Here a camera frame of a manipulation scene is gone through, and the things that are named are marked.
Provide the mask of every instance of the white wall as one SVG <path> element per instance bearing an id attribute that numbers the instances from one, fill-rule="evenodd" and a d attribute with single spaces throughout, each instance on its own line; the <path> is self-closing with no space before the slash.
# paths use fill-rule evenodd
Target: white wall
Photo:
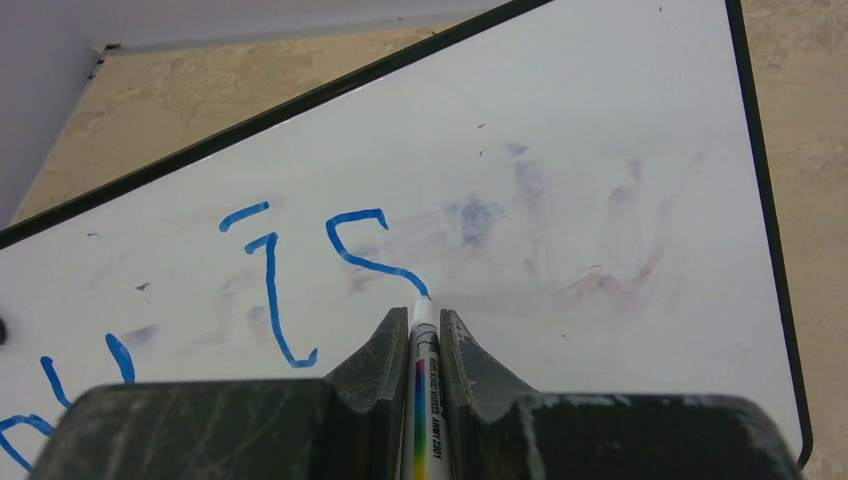
<path id="1" fill-rule="evenodd" d="M 93 45 L 207 43 L 350 31 L 403 21 L 453 23 L 505 0 L 40 0 Z"/>
<path id="2" fill-rule="evenodd" d="M 0 1 L 0 228 L 82 95 L 98 53 L 31 0 Z"/>

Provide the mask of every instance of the purple smudge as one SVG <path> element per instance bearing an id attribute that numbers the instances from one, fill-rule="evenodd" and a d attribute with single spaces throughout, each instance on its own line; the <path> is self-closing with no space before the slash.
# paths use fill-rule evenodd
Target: purple smudge
<path id="1" fill-rule="evenodd" d="M 127 348 L 143 347 L 152 343 L 156 339 L 160 328 L 161 327 L 159 325 L 148 325 L 146 327 L 141 327 L 138 330 L 125 333 L 119 338 Z"/>
<path id="2" fill-rule="evenodd" d="M 357 274 L 350 280 L 350 288 L 347 293 L 362 293 L 368 287 L 371 280 L 377 278 L 377 275 Z"/>
<path id="3" fill-rule="evenodd" d="M 380 247 L 377 245 L 365 245 L 363 247 L 359 247 L 351 252 L 353 255 L 358 257 L 369 258 L 374 255 L 380 253 Z"/>
<path id="4" fill-rule="evenodd" d="M 537 208 L 545 194 L 545 179 L 538 160 L 523 160 L 512 165 L 520 198 L 530 208 Z"/>
<path id="5" fill-rule="evenodd" d="M 462 225 L 462 244 L 481 245 L 486 241 L 492 225 L 495 223 L 495 214 L 489 205 L 474 196 L 468 198 L 460 210 L 460 221 Z"/>
<path id="6" fill-rule="evenodd" d="M 247 311 L 247 324 L 253 334 L 260 340 L 267 339 L 268 334 L 271 333 L 271 329 L 268 328 L 270 326 L 268 318 L 267 305 L 253 306 Z"/>
<path id="7" fill-rule="evenodd" d="M 504 146 L 507 150 L 509 150 L 509 153 L 511 153 L 515 157 L 521 155 L 522 153 L 530 149 L 530 147 L 528 147 L 527 145 L 518 142 L 508 142 Z"/>

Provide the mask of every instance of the smudge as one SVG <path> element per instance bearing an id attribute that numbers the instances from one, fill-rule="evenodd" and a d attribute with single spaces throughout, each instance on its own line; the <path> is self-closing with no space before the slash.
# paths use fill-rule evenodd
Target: smudge
<path id="1" fill-rule="evenodd" d="M 112 268 L 111 262 L 98 268 L 97 271 L 94 272 L 94 274 L 88 280 L 88 283 L 85 285 L 85 290 L 87 292 L 94 290 L 94 287 L 96 287 L 97 284 L 100 283 L 100 280 L 103 279 L 103 276 L 106 275 L 110 268 Z"/>
<path id="2" fill-rule="evenodd" d="M 159 335 L 160 330 L 161 327 L 159 325 L 148 325 L 146 327 L 141 327 L 138 330 L 127 332 L 118 338 L 120 338 L 121 342 L 123 342 L 128 348 L 139 348 L 152 344 Z"/>
<path id="3" fill-rule="evenodd" d="M 509 150 L 509 153 L 511 153 L 514 157 L 517 157 L 530 149 L 527 145 L 518 142 L 508 142 L 504 145 L 504 147 L 506 147 L 506 149 Z"/>
<path id="4" fill-rule="evenodd" d="M 481 245 L 489 237 L 495 215 L 491 207 L 477 197 L 470 197 L 460 211 L 462 222 L 462 244 Z"/>
<path id="5" fill-rule="evenodd" d="M 556 297 L 554 303 L 559 308 L 569 308 L 591 298 L 603 298 L 612 303 L 616 314 L 632 313 L 646 301 L 644 288 L 657 275 L 666 256 L 674 255 L 674 265 L 685 265 L 685 244 L 673 243 L 675 209 L 700 171 L 705 155 L 705 150 L 698 152 L 687 165 L 674 193 L 660 199 L 653 216 L 652 232 L 645 232 L 653 234 L 653 241 L 647 249 L 642 247 L 639 205 L 643 189 L 642 162 L 638 158 L 626 161 L 627 178 L 609 196 L 604 227 L 610 263 L 584 269 L 577 281 L 554 292 L 552 297 Z M 665 282 L 671 285 L 663 295 L 667 297 L 667 308 L 673 309 L 685 275 L 675 271 L 663 275 Z"/>
<path id="6" fill-rule="evenodd" d="M 625 163 L 627 179 L 609 196 L 605 227 L 605 246 L 613 268 L 627 268 L 641 256 L 642 160 Z"/>
<path id="7" fill-rule="evenodd" d="M 270 323 L 268 323 L 268 306 L 253 306 L 247 312 L 247 325 L 250 331 L 259 341 L 267 341 L 271 338 Z"/>
<path id="8" fill-rule="evenodd" d="M 520 202 L 530 209 L 539 208 L 547 190 L 539 160 L 515 162 L 512 168 Z"/>

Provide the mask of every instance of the blue smudge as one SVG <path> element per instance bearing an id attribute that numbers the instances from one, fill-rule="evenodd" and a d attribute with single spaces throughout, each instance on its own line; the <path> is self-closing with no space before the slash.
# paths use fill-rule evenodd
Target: blue smudge
<path id="1" fill-rule="evenodd" d="M 159 328 L 159 325 L 141 327 L 138 330 L 121 335 L 121 340 L 131 348 L 143 347 L 156 338 L 156 335 L 159 334 Z"/>
<path id="2" fill-rule="evenodd" d="M 237 212 L 233 212 L 224 217 L 223 220 L 221 220 L 220 225 L 218 225 L 218 230 L 220 230 L 221 233 L 224 233 L 229 230 L 234 223 L 240 222 L 247 217 L 256 215 L 257 213 L 262 213 L 265 210 L 268 210 L 268 207 L 270 206 L 271 204 L 268 202 L 261 202 L 257 203 L 256 205 L 251 205 L 249 207 L 242 208 Z"/>
<path id="3" fill-rule="evenodd" d="M 26 471 L 32 470 L 32 465 L 26 461 L 26 459 L 18 453 L 15 447 L 9 443 L 9 440 L 6 439 L 6 430 L 14 427 L 15 425 L 29 425 L 30 427 L 37 430 L 39 433 L 44 435 L 45 437 L 49 437 L 51 433 L 53 433 L 53 426 L 47 423 L 46 420 L 39 417 L 38 415 L 30 415 L 25 417 L 23 415 L 12 415 L 11 417 L 0 422 L 0 448 L 6 451 L 12 460 L 18 462 L 18 465 L 24 468 Z"/>
<path id="4" fill-rule="evenodd" d="M 462 206 L 459 215 L 462 225 L 462 244 L 481 245 L 495 223 L 492 208 L 485 205 L 479 198 L 471 196 Z"/>
<path id="5" fill-rule="evenodd" d="M 53 396 L 65 408 L 71 408 L 71 402 L 65 396 L 65 389 L 62 388 L 62 382 L 59 380 L 59 375 L 56 374 L 56 369 L 53 368 L 53 359 L 44 356 L 41 357 L 41 368 L 44 370 L 44 375 L 47 376 L 47 381 L 50 382 L 50 388 L 53 390 Z"/>
<path id="6" fill-rule="evenodd" d="M 336 232 L 336 227 L 339 224 L 347 223 L 347 222 L 357 222 L 359 220 L 366 219 L 374 219 L 380 223 L 384 229 L 389 229 L 389 224 L 386 223 L 386 216 L 383 214 L 383 210 L 379 208 L 374 208 L 370 210 L 360 210 L 358 212 L 348 212 L 348 213 L 340 213 L 335 217 L 327 220 L 327 236 L 330 238 L 330 243 L 333 244 L 333 248 L 336 249 L 336 253 L 339 254 L 342 259 L 348 263 L 353 265 L 367 268 L 368 270 L 373 270 L 375 272 L 387 273 L 389 275 L 397 275 L 399 277 L 403 277 L 409 280 L 415 288 L 418 289 L 418 292 L 422 296 L 429 296 L 427 292 L 427 286 L 424 285 L 424 282 L 418 278 L 418 275 L 410 272 L 405 268 L 392 267 L 390 265 L 383 265 L 382 263 L 372 262 L 371 260 L 367 260 L 362 257 L 358 257 L 356 255 L 348 252 L 347 248 L 345 248 L 344 244 L 342 244 L 341 239 L 339 238 L 339 234 Z"/>
<path id="7" fill-rule="evenodd" d="M 124 383 L 135 383 L 135 367 L 133 367 L 132 357 L 127 347 L 111 333 L 106 334 L 106 346 L 109 348 L 112 358 L 115 359 L 115 363 L 118 364 Z"/>
<path id="8" fill-rule="evenodd" d="M 518 142 L 509 142 L 504 146 L 509 150 L 509 153 L 516 157 L 530 149 L 527 145 Z"/>
<path id="9" fill-rule="evenodd" d="M 513 164 L 515 182 L 522 200 L 530 206 L 537 207 L 545 194 L 545 180 L 538 160 L 524 160 Z"/>

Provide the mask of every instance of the beige floor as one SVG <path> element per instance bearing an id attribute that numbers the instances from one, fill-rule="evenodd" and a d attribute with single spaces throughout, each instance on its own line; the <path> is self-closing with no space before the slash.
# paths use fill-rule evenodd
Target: beige floor
<path id="1" fill-rule="evenodd" d="M 848 478 L 848 0 L 743 0 L 813 418 L 809 479 Z M 23 219 L 432 34 L 111 57 Z"/>

